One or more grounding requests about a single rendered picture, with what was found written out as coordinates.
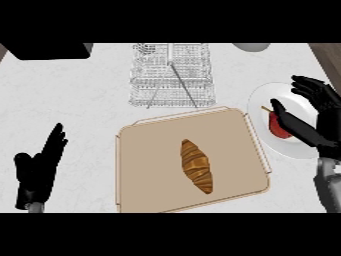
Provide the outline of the black appliance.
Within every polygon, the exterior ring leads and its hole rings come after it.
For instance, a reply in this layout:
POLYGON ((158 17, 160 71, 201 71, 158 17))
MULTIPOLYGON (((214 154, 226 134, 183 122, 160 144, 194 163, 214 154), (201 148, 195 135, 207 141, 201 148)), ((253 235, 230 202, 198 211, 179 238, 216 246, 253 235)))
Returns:
POLYGON ((92 43, 3 43, 19 60, 87 59, 92 43))

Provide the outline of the beige tray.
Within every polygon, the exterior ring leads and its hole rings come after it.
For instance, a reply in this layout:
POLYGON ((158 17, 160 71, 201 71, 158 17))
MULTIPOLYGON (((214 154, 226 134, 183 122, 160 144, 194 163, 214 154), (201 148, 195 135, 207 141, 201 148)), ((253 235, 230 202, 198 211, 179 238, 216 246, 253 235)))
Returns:
POLYGON ((269 188, 248 115, 228 107, 124 127, 115 163, 123 213, 183 210, 269 188))

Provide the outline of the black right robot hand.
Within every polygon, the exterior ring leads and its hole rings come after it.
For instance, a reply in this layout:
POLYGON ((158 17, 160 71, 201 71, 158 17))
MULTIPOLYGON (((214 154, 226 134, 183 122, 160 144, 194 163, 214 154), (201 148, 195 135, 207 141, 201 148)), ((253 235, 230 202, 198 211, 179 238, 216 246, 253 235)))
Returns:
POLYGON ((291 92, 303 96, 318 111, 316 126, 310 126, 285 109, 278 99, 270 99, 281 128, 310 147, 321 158, 341 162, 341 97, 331 85, 306 77, 291 76, 291 92))

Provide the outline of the brown croissant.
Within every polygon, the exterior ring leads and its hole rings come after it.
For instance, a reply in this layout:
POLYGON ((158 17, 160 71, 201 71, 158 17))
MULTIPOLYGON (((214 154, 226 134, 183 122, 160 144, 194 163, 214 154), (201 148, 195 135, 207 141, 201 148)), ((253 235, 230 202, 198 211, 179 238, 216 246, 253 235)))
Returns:
POLYGON ((197 144, 185 139, 180 147, 182 170, 192 184, 205 193, 213 192, 213 174, 208 157, 197 144))

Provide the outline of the white plate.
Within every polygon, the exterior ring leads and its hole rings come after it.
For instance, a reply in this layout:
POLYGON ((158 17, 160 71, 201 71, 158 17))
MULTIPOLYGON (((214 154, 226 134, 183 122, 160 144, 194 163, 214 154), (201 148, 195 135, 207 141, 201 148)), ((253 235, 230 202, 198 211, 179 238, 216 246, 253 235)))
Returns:
POLYGON ((312 148, 295 137, 282 139, 269 130, 269 112, 272 109, 270 99, 282 103, 287 111, 298 117, 312 127, 316 127, 318 112, 307 99, 291 92, 293 86, 285 83, 267 83, 251 93, 247 111, 253 121, 254 129, 263 143, 284 156, 294 159, 313 159, 318 150, 312 148))

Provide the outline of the red pear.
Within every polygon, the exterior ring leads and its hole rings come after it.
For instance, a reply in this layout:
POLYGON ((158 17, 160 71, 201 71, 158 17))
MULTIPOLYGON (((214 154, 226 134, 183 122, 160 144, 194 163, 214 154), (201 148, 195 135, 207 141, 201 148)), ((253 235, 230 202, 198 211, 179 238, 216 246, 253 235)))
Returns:
POLYGON ((291 138, 293 135, 279 126, 278 115, 275 114, 275 112, 269 108, 266 108, 266 107, 261 107, 261 109, 269 112, 267 128, 269 128, 269 131, 273 134, 273 136, 281 138, 281 139, 291 138))

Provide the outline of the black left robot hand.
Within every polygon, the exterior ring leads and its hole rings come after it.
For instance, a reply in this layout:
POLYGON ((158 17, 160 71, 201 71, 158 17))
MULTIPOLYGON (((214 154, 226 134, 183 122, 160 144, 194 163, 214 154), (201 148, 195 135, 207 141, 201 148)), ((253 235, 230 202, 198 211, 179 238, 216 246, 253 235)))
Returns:
POLYGON ((58 123, 41 151, 34 156, 22 152, 13 157, 16 180, 19 182, 15 208, 19 210, 27 210, 30 203, 40 202, 44 204, 49 200, 56 167, 67 143, 64 126, 58 123))

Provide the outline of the pale grey round object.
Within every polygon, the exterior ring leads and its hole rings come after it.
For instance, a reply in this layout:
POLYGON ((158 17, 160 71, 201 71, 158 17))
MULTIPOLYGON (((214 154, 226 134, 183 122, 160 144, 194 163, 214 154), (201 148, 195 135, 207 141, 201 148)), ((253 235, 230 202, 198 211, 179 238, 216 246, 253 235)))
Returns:
POLYGON ((269 43, 235 43, 233 46, 245 52, 261 52, 267 49, 269 43))

